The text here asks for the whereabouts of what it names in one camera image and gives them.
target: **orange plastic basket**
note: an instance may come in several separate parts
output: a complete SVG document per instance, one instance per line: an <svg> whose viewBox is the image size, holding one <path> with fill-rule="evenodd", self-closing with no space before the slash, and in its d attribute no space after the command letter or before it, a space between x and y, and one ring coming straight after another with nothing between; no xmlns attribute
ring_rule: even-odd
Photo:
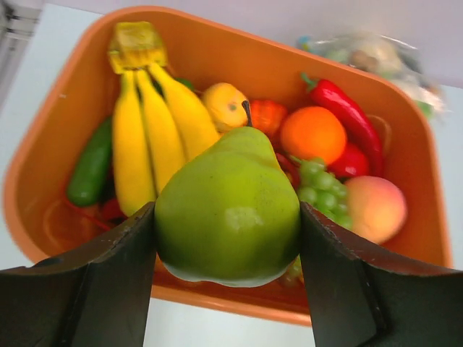
<svg viewBox="0 0 463 347"><path fill-rule="evenodd" d="M450 265L433 138L427 121L401 91L358 70L161 7L113 12L86 31L13 158L5 182L5 214L12 237L33 262L61 252L49 231L65 233L67 220L72 220L69 216L77 212L58 204L55 208L61 212L55 211L45 232L46 211L61 197L61 188L81 150L112 112L118 96L119 77L112 72L106 55L114 25L141 20L152 22L161 34L176 74L192 81L199 90L216 82L229 82L250 99L269 98L294 110L308 104L300 80L304 71L311 77L334 81L365 113L385 119L393 135L385 176L403 191L409 207L402 231L385 247L425 262ZM70 238L74 246L83 239ZM152 295L270 320L310 324L301 286L283 288L275 282L260 288L191 284L173 278L158 265Z"/></svg>

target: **chili pepper stem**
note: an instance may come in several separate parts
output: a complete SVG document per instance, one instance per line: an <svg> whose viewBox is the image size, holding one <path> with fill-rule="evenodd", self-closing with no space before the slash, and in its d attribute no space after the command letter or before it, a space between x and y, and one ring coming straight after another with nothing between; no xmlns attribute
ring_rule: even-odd
<svg viewBox="0 0 463 347"><path fill-rule="evenodd" d="M241 106L245 109L246 117L247 117L247 124L246 127L252 128L252 119L251 119L251 108L249 105L249 101L245 100L241 103Z"/></svg>
<svg viewBox="0 0 463 347"><path fill-rule="evenodd" d="M301 78L304 80L304 82L306 82L306 83L308 84L308 86L307 86L307 91L308 91L308 92L310 92L313 88L315 88L315 87L317 86L317 82L311 80L311 79L305 74L305 72L301 72Z"/></svg>

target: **pear stem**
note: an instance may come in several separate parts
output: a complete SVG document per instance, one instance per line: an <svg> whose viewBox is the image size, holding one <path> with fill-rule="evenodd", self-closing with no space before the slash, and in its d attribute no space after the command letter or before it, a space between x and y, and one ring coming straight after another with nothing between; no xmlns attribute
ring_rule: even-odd
<svg viewBox="0 0 463 347"><path fill-rule="evenodd" d="M241 103L241 106L246 111L246 117L247 117L247 124L246 127L251 127L252 128L252 118L251 118L251 107L249 105L249 101L245 100Z"/></svg>

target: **white table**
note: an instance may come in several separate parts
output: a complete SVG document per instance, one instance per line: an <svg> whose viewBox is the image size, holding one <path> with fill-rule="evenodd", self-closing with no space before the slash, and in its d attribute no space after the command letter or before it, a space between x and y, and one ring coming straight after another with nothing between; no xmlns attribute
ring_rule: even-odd
<svg viewBox="0 0 463 347"><path fill-rule="evenodd" d="M41 102L82 32L99 14L46 5L35 37L0 113L0 178ZM454 267L463 270L463 90L443 86L449 109L432 122L443 180ZM0 202L0 269L30 266L9 236ZM145 346L310 347L312 330L235 314L151 299Z"/></svg>

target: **orange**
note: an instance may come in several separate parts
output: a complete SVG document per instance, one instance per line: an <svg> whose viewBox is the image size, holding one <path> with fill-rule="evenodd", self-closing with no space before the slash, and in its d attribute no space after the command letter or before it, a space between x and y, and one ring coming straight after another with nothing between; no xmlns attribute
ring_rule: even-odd
<svg viewBox="0 0 463 347"><path fill-rule="evenodd" d="M347 136L341 122L326 108L309 106L291 114L281 129L281 145L299 159L320 157L326 165L339 158Z"/></svg>

